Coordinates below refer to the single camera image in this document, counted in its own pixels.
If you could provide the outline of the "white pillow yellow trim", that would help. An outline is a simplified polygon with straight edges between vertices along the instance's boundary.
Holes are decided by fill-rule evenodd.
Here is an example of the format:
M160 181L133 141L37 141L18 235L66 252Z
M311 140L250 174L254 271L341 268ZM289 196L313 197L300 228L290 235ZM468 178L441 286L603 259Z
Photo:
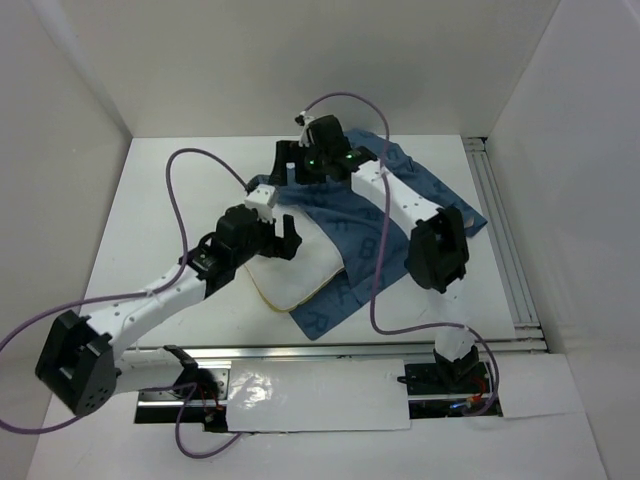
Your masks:
M309 301L344 270L342 256L328 235L296 207L277 205L274 218L290 214L302 238L292 260L255 256L245 264L263 301L274 311L291 312Z

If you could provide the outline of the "blue cartoon print pillowcase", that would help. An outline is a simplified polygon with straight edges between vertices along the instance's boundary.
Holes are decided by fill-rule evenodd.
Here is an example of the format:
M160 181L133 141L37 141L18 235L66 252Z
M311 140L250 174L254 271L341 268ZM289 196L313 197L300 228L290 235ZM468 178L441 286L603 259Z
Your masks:
M333 181L279 191L274 214L294 217L302 243L293 260L256 256L245 266L262 300L289 314L317 340L365 306L377 257L384 257L380 289L406 276L409 240L384 211Z

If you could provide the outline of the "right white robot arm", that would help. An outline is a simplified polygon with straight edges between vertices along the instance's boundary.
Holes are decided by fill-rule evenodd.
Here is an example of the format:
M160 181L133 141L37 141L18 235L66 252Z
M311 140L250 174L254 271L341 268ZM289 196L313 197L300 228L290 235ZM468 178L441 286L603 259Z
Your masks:
M355 145L333 115L313 119L300 114L303 131L296 141L279 140L270 184L283 189L294 181L308 193L322 191L335 182L349 191L347 206L363 200L383 212L381 237L370 293L376 295L386 278L385 251L390 225L406 237L405 270L417 285L445 295L448 287L464 278L469 250L463 213L454 204L433 202L395 176L390 169L390 142L370 149Z

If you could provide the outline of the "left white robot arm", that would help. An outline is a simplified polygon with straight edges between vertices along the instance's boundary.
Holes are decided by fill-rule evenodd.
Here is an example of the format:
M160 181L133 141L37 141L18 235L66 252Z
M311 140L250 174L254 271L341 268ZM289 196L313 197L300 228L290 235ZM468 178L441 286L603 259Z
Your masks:
M163 387L184 399L203 388L219 392L215 377L176 345L125 357L142 336L178 312L221 290L256 255L292 260L302 243L292 215L265 221L244 205L229 208L213 232L168 272L172 284L118 301L88 316L67 310L51 327L36 376L77 417L90 415L113 395Z

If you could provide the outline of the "white cover sheet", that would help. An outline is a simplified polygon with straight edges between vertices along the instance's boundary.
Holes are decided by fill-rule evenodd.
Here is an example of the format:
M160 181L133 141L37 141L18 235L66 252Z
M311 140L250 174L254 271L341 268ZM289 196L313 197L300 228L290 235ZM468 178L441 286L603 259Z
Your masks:
M226 421L232 432L397 431L411 426L400 359L235 361Z

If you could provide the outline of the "aluminium front rail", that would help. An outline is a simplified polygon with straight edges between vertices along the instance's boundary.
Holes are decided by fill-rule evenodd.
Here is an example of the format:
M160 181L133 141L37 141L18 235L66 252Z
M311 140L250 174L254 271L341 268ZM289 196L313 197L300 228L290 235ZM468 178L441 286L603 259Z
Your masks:
M194 359L268 359L288 360L319 357L357 358L357 357L385 357L412 355L430 355L434 347L433 342L394 342L394 343L363 343L363 344L334 344L334 345L302 345L302 346L272 346L272 347L207 347L188 348L182 350Z

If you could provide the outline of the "aluminium side rail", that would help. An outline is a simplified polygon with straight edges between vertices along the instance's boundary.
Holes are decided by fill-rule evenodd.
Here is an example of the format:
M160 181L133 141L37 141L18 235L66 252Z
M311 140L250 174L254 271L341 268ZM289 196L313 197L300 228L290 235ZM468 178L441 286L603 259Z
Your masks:
M539 322L498 185L490 165L486 151L486 139L484 137L463 137L462 144L483 215L489 223L489 237L496 254L498 269L514 321L517 341L531 345L537 343L538 347L531 347L531 351L547 351L548 345L544 331Z

